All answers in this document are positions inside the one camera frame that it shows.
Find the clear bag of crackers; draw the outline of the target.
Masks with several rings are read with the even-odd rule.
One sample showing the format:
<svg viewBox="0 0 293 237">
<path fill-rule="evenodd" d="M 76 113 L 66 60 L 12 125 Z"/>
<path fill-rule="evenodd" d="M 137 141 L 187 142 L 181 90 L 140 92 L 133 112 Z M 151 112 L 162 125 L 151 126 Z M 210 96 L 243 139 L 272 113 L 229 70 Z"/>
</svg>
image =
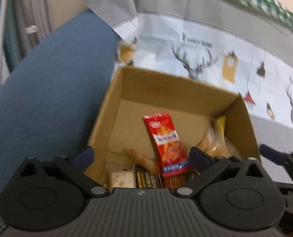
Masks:
<svg viewBox="0 0 293 237">
<path fill-rule="evenodd" d="M 225 116 L 214 119 L 197 148 L 211 157 L 236 157 L 242 160 L 243 158 L 237 148 L 225 137 L 225 124 Z"/>
</svg>

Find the red spicy snack packet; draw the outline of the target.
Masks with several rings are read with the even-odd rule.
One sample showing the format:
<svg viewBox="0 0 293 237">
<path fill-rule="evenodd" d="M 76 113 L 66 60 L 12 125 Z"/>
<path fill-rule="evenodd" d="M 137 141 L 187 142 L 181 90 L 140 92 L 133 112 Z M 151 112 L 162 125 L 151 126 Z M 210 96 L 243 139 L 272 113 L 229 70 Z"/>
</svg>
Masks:
<svg viewBox="0 0 293 237">
<path fill-rule="evenodd" d="M 191 170 L 188 156 L 168 113 L 143 116 L 143 121 L 158 153 L 163 178 L 178 176 Z"/>
</svg>

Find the white nougat bar pack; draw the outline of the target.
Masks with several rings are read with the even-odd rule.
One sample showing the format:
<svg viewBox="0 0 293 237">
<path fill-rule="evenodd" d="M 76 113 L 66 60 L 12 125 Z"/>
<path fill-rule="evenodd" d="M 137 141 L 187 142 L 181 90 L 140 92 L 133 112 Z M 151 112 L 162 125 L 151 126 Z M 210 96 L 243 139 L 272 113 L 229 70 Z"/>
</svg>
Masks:
<svg viewBox="0 0 293 237">
<path fill-rule="evenodd" d="M 133 170 L 121 170 L 110 172 L 110 190 L 114 188 L 136 188 Z"/>
</svg>

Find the gold snack bar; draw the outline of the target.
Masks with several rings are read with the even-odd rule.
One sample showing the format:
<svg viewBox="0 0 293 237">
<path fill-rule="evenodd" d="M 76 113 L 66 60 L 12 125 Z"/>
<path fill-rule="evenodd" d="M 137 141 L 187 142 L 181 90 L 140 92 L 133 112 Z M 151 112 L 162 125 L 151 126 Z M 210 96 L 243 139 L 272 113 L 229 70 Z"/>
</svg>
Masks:
<svg viewBox="0 0 293 237">
<path fill-rule="evenodd" d="M 129 155 L 135 164 L 142 166 L 152 173 L 159 173 L 159 166 L 156 160 L 151 159 L 141 152 L 137 152 L 133 149 L 123 149 L 122 152 L 126 155 Z"/>
</svg>

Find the black chocolate bar pack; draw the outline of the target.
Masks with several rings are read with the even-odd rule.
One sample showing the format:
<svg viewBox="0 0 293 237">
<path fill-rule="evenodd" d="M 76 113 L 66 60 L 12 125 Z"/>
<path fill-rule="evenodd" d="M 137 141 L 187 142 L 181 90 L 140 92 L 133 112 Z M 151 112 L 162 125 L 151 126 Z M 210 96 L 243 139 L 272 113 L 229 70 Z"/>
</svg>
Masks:
<svg viewBox="0 0 293 237">
<path fill-rule="evenodd" d="M 150 172 L 142 166 L 135 165 L 136 188 L 138 189 L 159 189 L 162 188 L 160 175 Z"/>
</svg>

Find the small red snack packet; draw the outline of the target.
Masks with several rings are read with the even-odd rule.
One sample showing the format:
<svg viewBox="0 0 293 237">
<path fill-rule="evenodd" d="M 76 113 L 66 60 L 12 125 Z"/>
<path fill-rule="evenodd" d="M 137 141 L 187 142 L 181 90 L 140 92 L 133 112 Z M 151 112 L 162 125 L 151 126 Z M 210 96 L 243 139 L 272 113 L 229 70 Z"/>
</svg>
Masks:
<svg viewBox="0 0 293 237">
<path fill-rule="evenodd" d="M 161 182 L 162 188 L 169 188 L 175 190 L 188 182 L 188 173 L 168 178 L 161 178 Z"/>
</svg>

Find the brown cardboard box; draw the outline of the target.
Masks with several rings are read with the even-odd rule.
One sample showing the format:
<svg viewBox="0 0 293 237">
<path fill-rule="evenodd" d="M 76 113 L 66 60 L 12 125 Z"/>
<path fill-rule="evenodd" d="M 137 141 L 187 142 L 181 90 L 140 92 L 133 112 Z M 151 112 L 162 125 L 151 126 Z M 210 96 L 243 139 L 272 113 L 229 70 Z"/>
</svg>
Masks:
<svg viewBox="0 0 293 237">
<path fill-rule="evenodd" d="M 225 118 L 225 139 L 240 159 L 259 158 L 241 95 L 198 81 L 137 67 L 118 69 L 89 138 L 94 162 L 85 174 L 104 187 L 110 173 L 130 170 L 135 158 L 163 177 L 189 170 L 187 151 Z"/>
</svg>

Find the grey printed sofa cover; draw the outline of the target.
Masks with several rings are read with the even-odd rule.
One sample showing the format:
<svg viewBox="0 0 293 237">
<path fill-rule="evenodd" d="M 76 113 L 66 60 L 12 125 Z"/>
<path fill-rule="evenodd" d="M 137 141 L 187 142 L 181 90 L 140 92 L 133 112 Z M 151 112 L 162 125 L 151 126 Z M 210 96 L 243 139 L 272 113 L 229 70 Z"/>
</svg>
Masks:
<svg viewBox="0 0 293 237">
<path fill-rule="evenodd" d="M 108 184 L 128 150 L 157 156 L 144 115 L 169 113 L 185 148 L 219 116 L 238 157 L 293 151 L 293 34 L 231 0 L 85 0 L 123 38 L 89 139 L 86 175 Z"/>
</svg>

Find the grey curtain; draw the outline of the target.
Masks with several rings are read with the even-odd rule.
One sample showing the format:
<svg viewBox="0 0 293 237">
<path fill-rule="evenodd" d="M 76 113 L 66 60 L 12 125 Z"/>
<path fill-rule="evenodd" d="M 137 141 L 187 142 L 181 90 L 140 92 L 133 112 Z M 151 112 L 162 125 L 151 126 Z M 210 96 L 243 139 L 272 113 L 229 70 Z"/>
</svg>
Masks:
<svg viewBox="0 0 293 237">
<path fill-rule="evenodd" d="M 53 32 L 54 25 L 49 0 L 6 1 L 4 58 L 11 72 L 36 45 Z"/>
</svg>

